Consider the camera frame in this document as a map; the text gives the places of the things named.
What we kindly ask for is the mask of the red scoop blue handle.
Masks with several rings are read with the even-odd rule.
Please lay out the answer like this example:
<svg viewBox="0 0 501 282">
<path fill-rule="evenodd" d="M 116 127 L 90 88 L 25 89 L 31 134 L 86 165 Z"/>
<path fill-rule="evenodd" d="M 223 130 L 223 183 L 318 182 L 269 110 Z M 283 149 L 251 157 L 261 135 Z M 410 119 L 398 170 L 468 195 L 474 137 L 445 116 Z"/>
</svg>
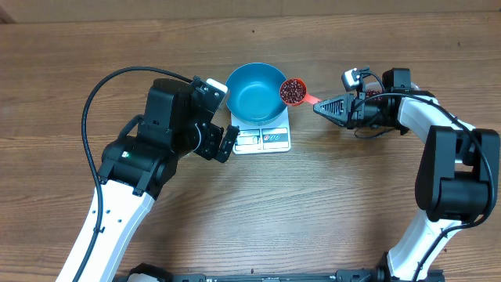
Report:
<svg viewBox="0 0 501 282">
<path fill-rule="evenodd" d="M 300 106 L 302 103 L 314 105 L 321 102 L 321 99 L 308 93 L 306 84 L 300 78 L 285 80 L 280 86 L 279 96 L 286 105 L 293 107 Z"/>
</svg>

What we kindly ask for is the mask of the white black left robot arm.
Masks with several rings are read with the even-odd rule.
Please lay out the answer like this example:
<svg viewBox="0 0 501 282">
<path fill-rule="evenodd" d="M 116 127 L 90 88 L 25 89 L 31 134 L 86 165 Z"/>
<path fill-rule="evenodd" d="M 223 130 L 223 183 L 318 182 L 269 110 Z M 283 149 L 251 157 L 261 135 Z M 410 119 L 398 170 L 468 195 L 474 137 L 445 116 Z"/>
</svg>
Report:
<svg viewBox="0 0 501 282">
<path fill-rule="evenodd" d="M 144 114 L 130 120 L 102 153 L 94 193 L 57 279 L 111 281 L 133 234 L 188 153 L 228 160 L 238 129 L 212 124 L 229 89 L 208 78 L 154 80 Z"/>
</svg>

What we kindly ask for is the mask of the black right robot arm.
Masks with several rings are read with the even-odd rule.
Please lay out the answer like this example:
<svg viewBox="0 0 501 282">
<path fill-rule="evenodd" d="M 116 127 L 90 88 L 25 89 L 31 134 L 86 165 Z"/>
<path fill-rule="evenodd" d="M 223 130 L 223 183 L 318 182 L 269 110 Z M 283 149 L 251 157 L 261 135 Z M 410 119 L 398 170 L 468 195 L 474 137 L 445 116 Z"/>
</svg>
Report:
<svg viewBox="0 0 501 282">
<path fill-rule="evenodd" d="M 496 205 L 499 133 L 476 128 L 420 89 L 406 68 L 392 68 L 377 79 L 371 94 L 369 68 L 345 71 L 345 94 L 315 102 L 316 114 L 347 129 L 413 132 L 424 143 L 415 181 L 417 213 L 400 241 L 374 269 L 340 269 L 335 281 L 443 281 L 431 264 L 459 231 L 481 225 Z"/>
</svg>

